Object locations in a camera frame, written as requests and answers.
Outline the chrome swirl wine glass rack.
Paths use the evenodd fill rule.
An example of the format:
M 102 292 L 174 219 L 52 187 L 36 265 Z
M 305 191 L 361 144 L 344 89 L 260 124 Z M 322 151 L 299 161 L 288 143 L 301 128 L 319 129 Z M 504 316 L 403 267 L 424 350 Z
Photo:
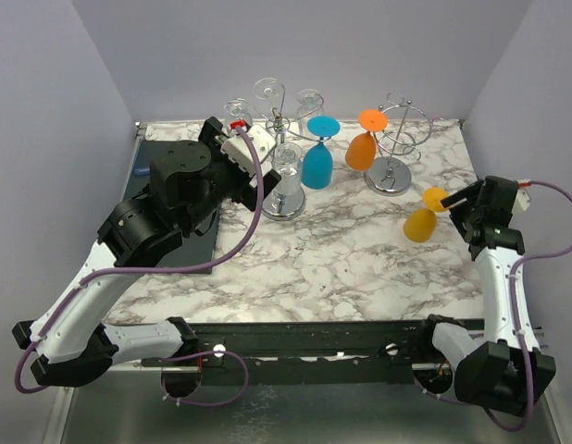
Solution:
M 254 94 L 257 98 L 267 101 L 269 111 L 264 113 L 245 99 L 233 99 L 224 107 L 224 129 L 230 136 L 235 135 L 236 131 L 232 126 L 240 123 L 252 125 L 253 113 L 265 120 L 265 130 L 274 141 L 270 144 L 269 154 L 263 154 L 261 157 L 271 161 L 272 169 L 280 174 L 280 182 L 265 198 L 262 212 L 272 220 L 292 220 L 305 208 L 305 192 L 302 187 L 303 154 L 300 145 L 289 142 L 287 138 L 293 136 L 312 142 L 318 140 L 318 136 L 308 129 L 308 121 L 323 114 L 324 99 L 321 93 L 314 89 L 299 92 L 296 117 L 290 119 L 283 113 L 286 90 L 279 80 L 259 80 L 255 84 Z

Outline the dark grey box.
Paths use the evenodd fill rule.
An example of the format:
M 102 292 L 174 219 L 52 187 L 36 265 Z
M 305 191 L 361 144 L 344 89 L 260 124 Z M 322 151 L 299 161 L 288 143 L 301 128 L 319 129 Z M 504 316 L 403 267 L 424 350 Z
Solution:
M 162 154 L 166 144 L 174 141 L 147 141 L 140 143 L 134 162 L 134 168 L 149 167 L 150 162 Z M 125 197 L 136 208 L 139 220 L 149 229 L 156 229 L 152 240 L 155 248 L 149 253 L 156 253 L 158 261 L 150 261 L 148 265 L 158 267 L 179 267 L 199 265 L 212 259 L 218 232 L 218 208 L 205 220 L 202 226 L 189 236 L 181 234 L 158 211 L 150 200 L 148 191 L 149 176 L 131 175 Z

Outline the blue plastic wine glass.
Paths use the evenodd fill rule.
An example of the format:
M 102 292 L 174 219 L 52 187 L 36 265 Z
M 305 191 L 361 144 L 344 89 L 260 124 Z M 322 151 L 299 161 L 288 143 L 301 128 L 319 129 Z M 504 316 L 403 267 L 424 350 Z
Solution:
M 302 183 L 307 188 L 322 190 L 330 185 L 333 159 L 325 140 L 337 135 L 340 128 L 339 122 L 333 117 L 317 116 L 308 121 L 307 129 L 318 137 L 318 142 L 306 153 L 303 160 Z

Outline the orange plastic wine glass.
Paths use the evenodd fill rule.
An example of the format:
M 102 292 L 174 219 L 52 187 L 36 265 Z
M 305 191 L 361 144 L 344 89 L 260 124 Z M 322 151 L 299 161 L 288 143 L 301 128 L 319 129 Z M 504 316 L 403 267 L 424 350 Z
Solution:
M 378 109 L 366 109 L 358 116 L 358 124 L 364 130 L 350 142 L 345 154 L 345 162 L 348 167 L 355 171 L 367 171 L 372 166 L 377 143 L 375 134 L 384 131 L 388 125 L 388 119 Z

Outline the clear wine glass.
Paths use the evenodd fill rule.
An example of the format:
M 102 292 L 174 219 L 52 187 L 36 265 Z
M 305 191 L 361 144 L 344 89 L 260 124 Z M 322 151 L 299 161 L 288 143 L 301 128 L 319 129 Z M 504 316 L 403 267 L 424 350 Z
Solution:
M 297 94 L 299 106 L 296 112 L 296 122 L 299 133 L 305 137 L 311 137 L 307 124 L 308 121 L 317 116 L 323 115 L 324 99 L 321 93 L 314 89 L 302 90 Z
M 243 120 L 247 125 L 253 124 L 253 118 L 250 113 L 250 107 L 247 101 L 243 99 L 233 99 L 224 105 L 225 125 L 230 125 L 238 120 Z
M 272 168 L 279 173 L 280 182 L 272 192 L 276 206 L 299 204 L 303 199 L 302 148 L 293 142 L 280 144 L 274 151 Z
M 273 124 L 283 123 L 282 111 L 285 101 L 285 86 L 274 78 L 263 78 L 254 85 L 254 95 L 269 104 L 269 121 Z

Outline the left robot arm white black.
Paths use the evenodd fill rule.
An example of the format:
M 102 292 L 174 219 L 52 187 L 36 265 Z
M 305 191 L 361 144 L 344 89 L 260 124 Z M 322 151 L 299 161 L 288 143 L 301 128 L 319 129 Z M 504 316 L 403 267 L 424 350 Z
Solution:
M 149 166 L 147 184 L 118 203 L 103 225 L 79 273 L 52 307 L 34 321 L 15 324 L 36 389 L 85 386 L 111 366 L 142 359 L 191 361 L 198 339 L 174 316 L 155 324 L 112 326 L 104 319 L 141 276 L 160 272 L 160 262 L 227 200 L 255 216 L 280 182 L 263 163 L 275 138 L 262 126 L 243 122 L 223 129 L 208 118 L 194 141 L 171 144 Z

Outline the yellow plastic wine glass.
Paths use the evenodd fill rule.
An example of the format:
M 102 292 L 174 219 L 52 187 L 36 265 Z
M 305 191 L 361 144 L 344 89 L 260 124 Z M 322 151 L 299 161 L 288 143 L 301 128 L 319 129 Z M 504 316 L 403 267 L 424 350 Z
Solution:
M 404 222 L 404 235 L 412 242 L 423 243 L 430 239 L 438 224 L 438 214 L 446 210 L 442 200 L 449 192 L 431 187 L 422 194 L 423 206 L 414 211 Z

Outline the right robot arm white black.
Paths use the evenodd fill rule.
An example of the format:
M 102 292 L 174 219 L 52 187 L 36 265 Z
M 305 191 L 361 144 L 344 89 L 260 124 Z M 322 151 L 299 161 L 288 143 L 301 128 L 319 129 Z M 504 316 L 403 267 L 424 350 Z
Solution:
M 522 282 L 525 242 L 510 226 L 526 200 L 522 184 L 494 176 L 442 200 L 481 280 L 483 336 L 474 339 L 461 321 L 431 314 L 415 342 L 422 360 L 444 357 L 450 364 L 459 401 L 517 417 L 528 414 L 556 373 L 530 324 Z

